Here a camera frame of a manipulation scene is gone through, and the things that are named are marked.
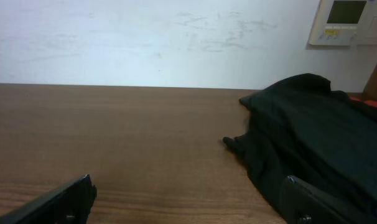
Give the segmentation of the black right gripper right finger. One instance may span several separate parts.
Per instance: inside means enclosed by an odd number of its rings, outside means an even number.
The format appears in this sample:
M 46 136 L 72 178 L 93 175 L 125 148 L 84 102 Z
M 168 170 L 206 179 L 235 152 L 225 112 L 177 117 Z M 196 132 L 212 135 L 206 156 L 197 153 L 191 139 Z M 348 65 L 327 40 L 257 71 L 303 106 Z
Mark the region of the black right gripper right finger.
M 362 224 L 375 220 L 313 185 L 287 176 L 281 187 L 280 215 L 292 224 Z

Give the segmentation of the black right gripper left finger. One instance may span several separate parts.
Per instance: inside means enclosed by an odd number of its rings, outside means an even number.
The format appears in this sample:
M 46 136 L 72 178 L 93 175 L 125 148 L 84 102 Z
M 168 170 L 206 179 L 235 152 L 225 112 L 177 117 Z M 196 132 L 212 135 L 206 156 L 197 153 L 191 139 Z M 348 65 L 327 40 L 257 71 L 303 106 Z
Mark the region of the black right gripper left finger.
M 0 217 L 0 224 L 86 224 L 97 188 L 85 174 Z

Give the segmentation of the black clothes pile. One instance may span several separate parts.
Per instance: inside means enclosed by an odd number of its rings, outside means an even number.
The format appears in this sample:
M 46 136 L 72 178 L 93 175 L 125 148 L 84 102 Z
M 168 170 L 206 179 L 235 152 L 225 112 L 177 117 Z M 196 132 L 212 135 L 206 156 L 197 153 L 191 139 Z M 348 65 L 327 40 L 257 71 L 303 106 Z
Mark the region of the black clothes pile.
M 282 183 L 293 175 L 377 223 L 377 106 L 333 91 L 311 73 L 240 103 L 250 112 L 248 130 L 223 142 L 279 215 Z

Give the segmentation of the white wall thermostat panel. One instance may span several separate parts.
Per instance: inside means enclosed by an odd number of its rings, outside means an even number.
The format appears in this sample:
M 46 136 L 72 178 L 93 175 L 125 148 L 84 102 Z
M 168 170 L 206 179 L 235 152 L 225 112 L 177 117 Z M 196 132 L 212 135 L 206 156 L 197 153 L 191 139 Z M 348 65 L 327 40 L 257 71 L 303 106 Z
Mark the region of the white wall thermostat panel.
M 308 44 L 377 45 L 377 0 L 321 0 Z

